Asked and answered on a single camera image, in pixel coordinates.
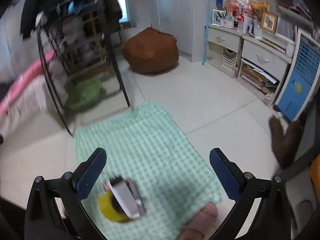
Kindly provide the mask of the white black power bank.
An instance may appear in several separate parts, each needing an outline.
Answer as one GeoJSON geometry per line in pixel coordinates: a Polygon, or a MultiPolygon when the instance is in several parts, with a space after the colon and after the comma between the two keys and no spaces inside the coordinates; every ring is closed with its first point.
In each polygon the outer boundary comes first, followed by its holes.
{"type": "Polygon", "coordinates": [[[130,220],[140,219],[146,214],[144,204],[133,181],[118,176],[110,179],[107,185],[130,220]]]}

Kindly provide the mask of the grey drawer cabinet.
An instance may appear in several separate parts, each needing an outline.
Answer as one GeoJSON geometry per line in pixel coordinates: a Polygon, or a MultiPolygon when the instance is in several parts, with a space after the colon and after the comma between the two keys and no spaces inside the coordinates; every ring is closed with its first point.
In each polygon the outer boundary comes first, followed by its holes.
{"type": "Polygon", "coordinates": [[[271,107],[286,77],[292,57],[247,34],[210,25],[205,37],[206,62],[271,107]]]}

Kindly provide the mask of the wooden picture frame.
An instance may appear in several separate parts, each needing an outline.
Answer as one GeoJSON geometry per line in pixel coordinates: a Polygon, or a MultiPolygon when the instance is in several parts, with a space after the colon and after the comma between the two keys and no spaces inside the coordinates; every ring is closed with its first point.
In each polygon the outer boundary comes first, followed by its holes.
{"type": "Polygon", "coordinates": [[[278,15],[269,11],[263,11],[263,15],[260,22],[260,28],[275,34],[278,24],[278,15]]]}

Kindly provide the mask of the yellow tape roll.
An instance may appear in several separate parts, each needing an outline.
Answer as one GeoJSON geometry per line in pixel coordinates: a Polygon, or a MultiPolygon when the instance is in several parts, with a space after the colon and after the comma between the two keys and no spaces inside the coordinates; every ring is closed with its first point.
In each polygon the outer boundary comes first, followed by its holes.
{"type": "Polygon", "coordinates": [[[99,197],[98,207],[103,216],[111,222],[127,223],[130,221],[111,191],[106,191],[99,197]]]}

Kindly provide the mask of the blue white air cooler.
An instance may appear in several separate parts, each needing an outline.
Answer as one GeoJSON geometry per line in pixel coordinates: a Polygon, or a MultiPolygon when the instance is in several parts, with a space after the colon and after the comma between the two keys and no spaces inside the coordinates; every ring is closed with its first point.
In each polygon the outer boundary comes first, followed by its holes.
{"type": "Polygon", "coordinates": [[[275,107],[289,122],[296,121],[318,89],[319,43],[298,29],[289,72],[275,107]]]}

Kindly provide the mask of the pink storage box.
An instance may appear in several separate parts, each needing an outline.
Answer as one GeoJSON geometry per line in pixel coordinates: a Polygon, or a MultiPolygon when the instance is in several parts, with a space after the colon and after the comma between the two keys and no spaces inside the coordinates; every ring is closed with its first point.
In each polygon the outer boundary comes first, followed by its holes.
{"type": "Polygon", "coordinates": [[[111,222],[126,223],[146,214],[135,184],[122,176],[103,183],[105,193],[99,198],[99,209],[111,222]]]}

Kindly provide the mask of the pink slipper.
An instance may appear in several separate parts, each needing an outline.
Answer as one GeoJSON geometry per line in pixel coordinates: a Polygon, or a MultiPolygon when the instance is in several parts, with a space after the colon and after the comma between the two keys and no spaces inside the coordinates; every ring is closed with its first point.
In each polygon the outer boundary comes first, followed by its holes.
{"type": "Polygon", "coordinates": [[[194,215],[176,239],[204,239],[215,228],[217,216],[216,205],[208,202],[194,215]]]}

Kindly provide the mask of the black metal rack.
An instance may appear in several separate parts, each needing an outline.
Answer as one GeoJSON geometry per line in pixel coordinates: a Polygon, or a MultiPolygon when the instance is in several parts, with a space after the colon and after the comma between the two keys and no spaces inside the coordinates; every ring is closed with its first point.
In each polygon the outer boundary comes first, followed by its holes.
{"type": "Polygon", "coordinates": [[[111,36],[121,30],[123,12],[118,0],[25,0],[21,34],[36,33],[42,69],[49,95],[63,124],[116,92],[103,89],[103,72],[111,70],[118,93],[126,94],[111,36]],[[68,92],[79,82],[99,79],[100,99],[81,111],[65,107],[68,92]]]}

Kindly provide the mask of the pink blanket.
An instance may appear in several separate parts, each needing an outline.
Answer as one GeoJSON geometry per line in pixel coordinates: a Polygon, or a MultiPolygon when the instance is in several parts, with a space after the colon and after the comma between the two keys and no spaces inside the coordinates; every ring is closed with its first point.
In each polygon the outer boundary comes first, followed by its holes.
{"type": "Polygon", "coordinates": [[[48,88],[42,62],[34,61],[10,86],[1,100],[1,123],[24,122],[38,112],[48,109],[48,88]]]}

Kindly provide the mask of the green plastic basin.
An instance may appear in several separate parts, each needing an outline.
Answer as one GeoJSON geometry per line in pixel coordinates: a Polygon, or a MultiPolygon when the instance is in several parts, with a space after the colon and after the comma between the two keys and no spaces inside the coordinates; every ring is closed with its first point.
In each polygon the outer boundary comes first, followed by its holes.
{"type": "Polygon", "coordinates": [[[70,111],[81,111],[97,103],[102,91],[99,79],[89,79],[77,83],[69,92],[65,107],[70,111]]]}

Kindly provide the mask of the green checkered cloth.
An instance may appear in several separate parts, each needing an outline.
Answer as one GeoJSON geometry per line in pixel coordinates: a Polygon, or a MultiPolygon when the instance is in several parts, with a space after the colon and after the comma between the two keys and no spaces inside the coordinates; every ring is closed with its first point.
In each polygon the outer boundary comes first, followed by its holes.
{"type": "Polygon", "coordinates": [[[83,206],[107,239],[176,239],[208,202],[222,200],[221,185],[170,115],[147,102],[118,118],[80,128],[75,157],[86,161],[96,148],[107,163],[83,206]],[[106,219],[98,207],[103,183],[115,176],[131,179],[146,215],[128,223],[106,219]]]}

